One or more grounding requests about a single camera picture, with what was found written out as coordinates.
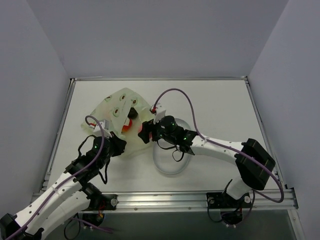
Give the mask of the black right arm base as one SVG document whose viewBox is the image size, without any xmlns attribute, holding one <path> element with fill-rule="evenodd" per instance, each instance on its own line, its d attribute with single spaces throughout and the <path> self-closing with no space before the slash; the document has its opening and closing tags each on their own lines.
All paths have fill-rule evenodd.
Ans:
<svg viewBox="0 0 320 240">
<path fill-rule="evenodd" d="M 255 198 L 251 198 L 249 193 L 234 199 L 225 192 L 207 192 L 207 216 L 213 223 L 225 224 L 227 228 L 236 228 L 251 213 L 254 200 Z M 219 219 L 214 219 L 210 210 L 219 210 Z"/>
</svg>

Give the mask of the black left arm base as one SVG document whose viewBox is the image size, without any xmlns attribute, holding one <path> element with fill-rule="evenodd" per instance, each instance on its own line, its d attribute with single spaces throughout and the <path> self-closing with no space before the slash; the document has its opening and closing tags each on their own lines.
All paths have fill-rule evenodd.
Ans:
<svg viewBox="0 0 320 240">
<path fill-rule="evenodd" d="M 83 224 L 88 227 L 90 227 L 90 224 L 99 227 L 105 218 L 104 211 L 115 211 L 117 204 L 118 196 L 116 194 L 95 195 L 86 209 L 86 211 L 93 211 L 93 213 L 82 214 Z"/>
</svg>

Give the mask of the red yellow fake pear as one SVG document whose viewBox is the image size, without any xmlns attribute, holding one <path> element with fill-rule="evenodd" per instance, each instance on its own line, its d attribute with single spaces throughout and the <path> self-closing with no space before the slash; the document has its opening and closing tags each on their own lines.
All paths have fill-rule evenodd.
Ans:
<svg viewBox="0 0 320 240">
<path fill-rule="evenodd" d="M 127 118 L 125 123 L 123 124 L 122 133 L 127 132 L 132 127 L 133 121 L 130 118 Z"/>
</svg>

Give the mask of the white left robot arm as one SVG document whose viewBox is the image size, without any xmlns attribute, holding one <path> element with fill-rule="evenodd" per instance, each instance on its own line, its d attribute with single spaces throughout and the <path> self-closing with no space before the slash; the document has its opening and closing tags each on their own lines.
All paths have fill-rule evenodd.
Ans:
<svg viewBox="0 0 320 240">
<path fill-rule="evenodd" d="M 110 207 L 110 200 L 90 181 L 108 167 L 112 157 L 124 153 L 126 144 L 116 136 L 95 137 L 91 150 L 73 160 L 41 196 L 18 213 L 0 219 L 2 239 L 43 240 L 82 210 Z"/>
</svg>

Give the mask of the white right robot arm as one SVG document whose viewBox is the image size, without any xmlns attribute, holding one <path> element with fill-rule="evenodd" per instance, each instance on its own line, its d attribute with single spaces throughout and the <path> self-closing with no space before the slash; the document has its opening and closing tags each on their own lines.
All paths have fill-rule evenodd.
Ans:
<svg viewBox="0 0 320 240">
<path fill-rule="evenodd" d="M 250 190 L 264 190 L 276 165 L 271 155 L 255 139 L 234 142 L 200 136 L 196 131 L 178 125 L 170 115 L 159 122 L 143 122 L 138 136 L 146 144 L 164 140 L 183 154 L 213 157 L 235 165 L 239 175 L 231 180 L 222 193 L 223 203 L 230 207 Z"/>
</svg>

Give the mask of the green avocado-print plastic bag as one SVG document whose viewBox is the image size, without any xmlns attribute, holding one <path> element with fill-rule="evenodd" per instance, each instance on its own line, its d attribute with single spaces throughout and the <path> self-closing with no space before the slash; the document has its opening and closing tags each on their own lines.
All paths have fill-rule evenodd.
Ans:
<svg viewBox="0 0 320 240">
<path fill-rule="evenodd" d="M 99 121 L 109 121 L 109 131 L 127 142 L 120 157 L 128 158 L 147 152 L 154 146 L 151 142 L 145 144 L 138 136 L 138 127 L 154 119 L 150 108 L 151 105 L 141 95 L 125 87 L 105 97 L 90 115 Z M 127 132 L 122 132 L 126 119 L 132 120 L 132 126 Z"/>
</svg>

